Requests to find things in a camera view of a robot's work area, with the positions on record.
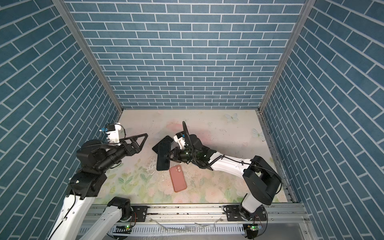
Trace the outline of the pink phone case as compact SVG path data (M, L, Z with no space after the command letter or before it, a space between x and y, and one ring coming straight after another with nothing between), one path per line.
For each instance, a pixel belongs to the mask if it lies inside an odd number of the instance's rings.
M169 172L175 193L186 190L187 183L185 180L184 172L182 170L182 166L173 166L169 169Z

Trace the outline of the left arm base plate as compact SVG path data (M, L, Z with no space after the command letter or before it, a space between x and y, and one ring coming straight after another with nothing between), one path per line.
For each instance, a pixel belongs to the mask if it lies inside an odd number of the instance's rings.
M145 222L147 218L148 206L123 207L120 222Z

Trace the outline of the black phone screen up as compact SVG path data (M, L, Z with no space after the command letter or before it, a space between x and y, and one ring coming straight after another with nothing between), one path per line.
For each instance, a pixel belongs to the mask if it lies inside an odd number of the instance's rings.
M173 138L170 136L165 136L162 140L160 140L152 150L158 154L160 148L164 148L165 152L168 153L171 150L172 143L174 142Z

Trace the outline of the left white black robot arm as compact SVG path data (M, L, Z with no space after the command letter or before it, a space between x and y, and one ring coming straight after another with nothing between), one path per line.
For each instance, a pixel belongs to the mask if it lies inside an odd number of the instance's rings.
M117 143L104 144L100 140L85 142L76 156L82 168L70 179L58 219L49 235L50 240L76 239L85 216L98 196L107 176L107 170L125 157L141 152L148 134L131 136ZM137 222L137 214L129 199L114 197L99 219L82 236L83 240L101 240L118 222L129 226Z

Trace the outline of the aluminium front rail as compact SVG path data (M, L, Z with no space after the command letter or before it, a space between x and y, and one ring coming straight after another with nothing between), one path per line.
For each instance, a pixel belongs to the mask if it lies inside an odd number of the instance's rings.
M224 223L248 223L253 221L229 222L224 213L223 206L239 204L151 204L131 206L148 206L145 222L139 224L224 224ZM254 221L255 223L309 223L310 218L303 204L274 203L264 206L267 211L266 221Z

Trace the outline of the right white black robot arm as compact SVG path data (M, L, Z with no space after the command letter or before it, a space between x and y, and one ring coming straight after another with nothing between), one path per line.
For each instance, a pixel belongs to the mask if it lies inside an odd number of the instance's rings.
M278 173L260 156L252 159L229 157L202 144L196 135L179 132L174 136L177 146L165 155L177 163L193 164L200 169L221 171L242 178L249 192L238 206L246 221L257 215L262 206L269 206L282 186Z

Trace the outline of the black phone case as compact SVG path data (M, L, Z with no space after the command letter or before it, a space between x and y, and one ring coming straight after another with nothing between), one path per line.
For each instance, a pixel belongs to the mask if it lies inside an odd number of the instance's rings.
M166 153L164 148L159 149L157 158L157 171L167 171L170 168L169 152Z

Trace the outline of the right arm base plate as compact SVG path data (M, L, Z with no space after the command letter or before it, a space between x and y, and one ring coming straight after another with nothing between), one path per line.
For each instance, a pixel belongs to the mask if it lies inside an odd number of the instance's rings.
M223 210L229 222L266 221L268 219L267 211L263 205L253 213L248 212L241 205L226 205L223 206Z

